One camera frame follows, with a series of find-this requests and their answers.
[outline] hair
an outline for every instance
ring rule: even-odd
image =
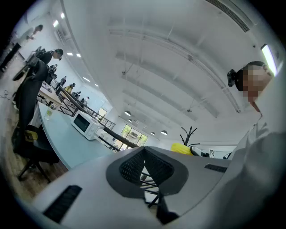
[[[249,70],[250,66],[252,65],[256,65],[256,66],[263,66],[264,63],[262,61],[252,61],[249,62],[246,66],[244,66],[242,69],[240,69],[237,73],[236,73],[236,77],[235,77],[235,84],[236,84],[236,88],[239,91],[243,91],[243,71],[244,70]]]
[[[37,27],[39,28],[39,31],[43,29],[43,25],[38,25]]]
[[[62,49],[57,49],[57,52],[62,56],[63,55],[63,50]]]

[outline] window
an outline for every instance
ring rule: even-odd
[[[102,109],[102,108],[100,108],[98,113],[103,117],[107,113],[107,111]]]
[[[148,139],[146,135],[140,133],[139,131],[133,129],[128,125],[125,125],[120,135],[138,146],[144,146]],[[120,150],[125,150],[129,148],[127,145],[123,144],[121,141],[118,140],[114,143],[114,146],[115,145]]]

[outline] yellow object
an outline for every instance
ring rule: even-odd
[[[25,131],[25,140],[28,142],[33,142],[38,139],[38,135],[34,131]]]
[[[188,146],[185,146],[183,144],[180,143],[174,143],[171,146],[171,151],[173,152],[177,152],[177,153],[183,153],[183,154],[188,154],[188,155],[193,155],[191,153],[191,149]]]

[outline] cup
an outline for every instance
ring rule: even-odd
[[[45,115],[45,119],[47,121],[50,120],[51,115],[53,114],[53,110],[55,109],[55,106],[53,104],[51,104],[51,106],[48,108],[48,110],[46,111],[46,115]]]

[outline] mesh panel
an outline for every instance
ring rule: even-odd
[[[145,166],[157,185],[160,185],[174,173],[174,168],[171,164],[150,152],[145,152]]]
[[[242,28],[244,32],[249,31],[248,26],[227,6],[225,6],[224,4],[222,4],[217,0],[206,0],[206,1],[224,11],[230,18],[232,18],[236,22],[236,24],[240,26],[240,28]]]
[[[144,168],[143,152],[137,153],[120,165],[119,172],[122,177],[134,184],[139,183],[140,175]]]

